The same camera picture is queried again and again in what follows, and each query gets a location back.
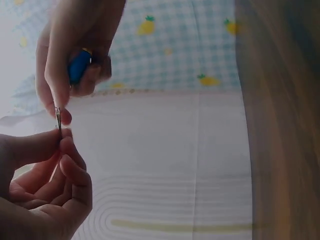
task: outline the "bed sheet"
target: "bed sheet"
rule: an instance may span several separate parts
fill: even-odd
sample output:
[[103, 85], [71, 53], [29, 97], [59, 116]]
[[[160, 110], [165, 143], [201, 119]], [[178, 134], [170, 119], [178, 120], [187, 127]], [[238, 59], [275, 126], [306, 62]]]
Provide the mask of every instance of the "bed sheet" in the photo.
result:
[[[93, 210], [73, 240], [251, 240], [252, 185], [239, 93], [79, 99], [74, 141]], [[17, 136], [52, 129], [46, 113], [5, 117]]]

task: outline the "bed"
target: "bed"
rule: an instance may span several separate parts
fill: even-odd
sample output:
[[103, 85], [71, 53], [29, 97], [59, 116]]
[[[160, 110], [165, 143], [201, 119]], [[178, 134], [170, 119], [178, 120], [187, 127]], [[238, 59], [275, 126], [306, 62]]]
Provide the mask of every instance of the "bed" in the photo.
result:
[[[95, 189], [74, 239], [319, 239], [319, 7], [235, 1], [241, 92], [72, 101]], [[0, 123], [12, 135], [55, 125], [45, 112]]]

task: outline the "yellow stripe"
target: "yellow stripe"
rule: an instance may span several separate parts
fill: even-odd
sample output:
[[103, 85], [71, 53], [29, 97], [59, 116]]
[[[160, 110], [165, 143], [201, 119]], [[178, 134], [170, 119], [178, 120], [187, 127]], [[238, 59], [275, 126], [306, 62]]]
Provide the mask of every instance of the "yellow stripe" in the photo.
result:
[[230, 224], [230, 225], [189, 225], [189, 224], [163, 224], [163, 223], [144, 223], [129, 220], [113, 219], [111, 224], [116, 227], [158, 231], [166, 233], [213, 233], [229, 234], [243, 231], [251, 231], [251, 223]]

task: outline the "white fabric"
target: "white fabric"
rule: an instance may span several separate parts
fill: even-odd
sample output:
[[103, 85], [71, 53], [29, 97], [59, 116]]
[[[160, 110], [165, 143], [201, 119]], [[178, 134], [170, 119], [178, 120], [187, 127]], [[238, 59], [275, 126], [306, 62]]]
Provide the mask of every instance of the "white fabric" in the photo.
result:
[[[74, 240], [252, 239], [251, 230], [214, 228], [252, 223], [241, 94], [98, 97], [69, 109], [94, 188], [92, 213]], [[55, 120], [42, 112], [0, 124], [2, 133], [23, 136], [51, 130]], [[171, 232], [159, 230], [166, 224]]]

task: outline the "finger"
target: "finger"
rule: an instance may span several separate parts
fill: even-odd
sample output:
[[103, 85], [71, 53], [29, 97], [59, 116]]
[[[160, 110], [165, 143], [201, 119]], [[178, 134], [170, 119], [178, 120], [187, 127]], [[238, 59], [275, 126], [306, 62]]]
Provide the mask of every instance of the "finger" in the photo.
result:
[[50, 159], [60, 142], [57, 129], [31, 136], [3, 136], [10, 162], [14, 169]]
[[61, 195], [53, 199], [50, 204], [63, 206], [68, 200], [72, 198], [72, 184], [70, 181], [66, 180], [64, 185], [64, 190]]
[[27, 210], [31, 210], [31, 209], [36, 209], [40, 206], [46, 205], [48, 203], [40, 199], [34, 199], [27, 202], [16, 202], [15, 204]]
[[101, 66], [100, 75], [98, 81], [96, 81], [95, 84], [109, 79], [112, 75], [111, 58], [107, 55], [108, 51], [108, 46], [96, 48], [93, 50], [92, 63], [99, 64]]
[[101, 67], [99, 65], [90, 65], [84, 72], [79, 85], [74, 85], [71, 89], [71, 95], [82, 97], [94, 92], [96, 81], [100, 75]]
[[[71, 130], [68, 128], [63, 129], [62, 137], [72, 138]], [[27, 193], [34, 194], [50, 180], [52, 173], [57, 166], [59, 156], [60, 153], [56, 151], [49, 160], [36, 163], [30, 171], [25, 172], [13, 181]]]
[[50, 203], [53, 199], [60, 196], [64, 192], [66, 177], [62, 173], [60, 164], [55, 168], [52, 179], [43, 185], [34, 195], [37, 199]]
[[108, 80], [112, 76], [112, 68], [111, 68], [111, 58], [109, 56], [105, 56], [102, 62], [102, 68], [100, 72], [100, 76], [98, 81], [95, 84], [98, 84], [102, 81]]
[[[56, 14], [52, 19], [50, 44], [45, 67], [45, 79], [50, 86], [55, 105], [64, 109], [70, 98], [68, 62], [74, 46], [79, 39], [96, 22], [96, 12], [100, 12], [100, 4], [82, 1], [74, 8], [75, 2], [60, 1]], [[90, 11], [95, 13], [83, 21], [83, 17]]]
[[79, 154], [72, 138], [66, 137], [61, 140], [60, 151], [62, 154], [70, 156], [80, 168], [82, 168], [85, 171], [87, 170], [87, 165], [84, 159]]
[[45, 69], [47, 63], [49, 39], [50, 39], [50, 23], [48, 23], [37, 41], [36, 46], [36, 66], [35, 66], [35, 89], [36, 93], [43, 103], [45, 109], [49, 111], [54, 105], [54, 100], [49, 85], [45, 79]]
[[92, 209], [92, 182], [90, 175], [80, 168], [68, 155], [60, 161], [63, 174], [72, 183], [72, 198], [63, 208], [67, 209], [78, 224], [81, 224]]

